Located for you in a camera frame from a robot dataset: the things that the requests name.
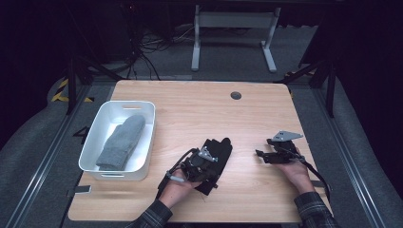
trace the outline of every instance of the gray towel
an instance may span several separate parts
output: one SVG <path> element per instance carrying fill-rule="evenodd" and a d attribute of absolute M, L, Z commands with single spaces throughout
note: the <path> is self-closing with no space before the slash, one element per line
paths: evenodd
<path fill-rule="evenodd" d="M 112 135 L 106 140 L 104 149 L 96 164 L 100 170 L 122 171 L 130 152 L 136 147 L 145 126 L 145 118 L 134 115 L 116 126 Z"/>

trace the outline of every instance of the human hand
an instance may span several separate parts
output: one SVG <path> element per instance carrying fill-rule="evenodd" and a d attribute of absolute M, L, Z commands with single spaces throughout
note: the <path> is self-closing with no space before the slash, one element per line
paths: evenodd
<path fill-rule="evenodd" d="M 308 169 L 300 161 L 273 165 L 285 174 L 287 179 L 297 188 L 300 194 L 315 192 L 315 188 L 309 178 Z"/>
<path fill-rule="evenodd" d="M 189 180 L 186 180 L 181 169 L 175 170 L 172 175 L 182 178 L 185 181 L 179 182 L 176 180 L 170 180 L 164 188 L 159 200 L 168 208 L 172 208 L 175 204 L 185 199 L 192 189 L 201 184 L 201 182 L 190 182 Z"/>

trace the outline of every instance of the person's left hand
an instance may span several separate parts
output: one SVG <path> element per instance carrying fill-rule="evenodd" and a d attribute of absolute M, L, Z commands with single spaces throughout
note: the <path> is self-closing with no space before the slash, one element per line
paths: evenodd
<path fill-rule="evenodd" d="M 176 180 L 170 180 L 164 188 L 159 200 L 168 208 L 172 208 L 175 204 L 185 199 L 192 189 L 201 184 L 201 182 L 190 182 L 186 180 L 181 169 L 175 170 L 172 175 L 182 178 L 185 181 L 179 182 Z"/>

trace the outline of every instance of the metal frame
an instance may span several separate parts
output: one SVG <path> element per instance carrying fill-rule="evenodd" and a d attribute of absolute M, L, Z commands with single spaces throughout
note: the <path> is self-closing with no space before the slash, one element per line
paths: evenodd
<path fill-rule="evenodd" d="M 201 54 L 200 28 L 254 28 L 269 29 L 261 48 L 270 72 L 277 72 L 275 61 L 270 51 L 270 44 L 276 30 L 280 8 L 274 12 L 212 12 L 200 11 L 199 5 L 195 11 L 195 45 L 193 46 L 192 70 L 199 70 Z"/>

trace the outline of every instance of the plaid sleeve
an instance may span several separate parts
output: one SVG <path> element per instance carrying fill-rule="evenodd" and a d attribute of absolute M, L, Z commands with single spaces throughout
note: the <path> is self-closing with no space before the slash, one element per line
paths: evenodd
<path fill-rule="evenodd" d="M 171 217 L 171 210 L 156 199 L 136 220 L 126 227 L 163 228 Z"/>
<path fill-rule="evenodd" d="M 340 227 L 317 192 L 299 195 L 294 202 L 304 227 Z"/>

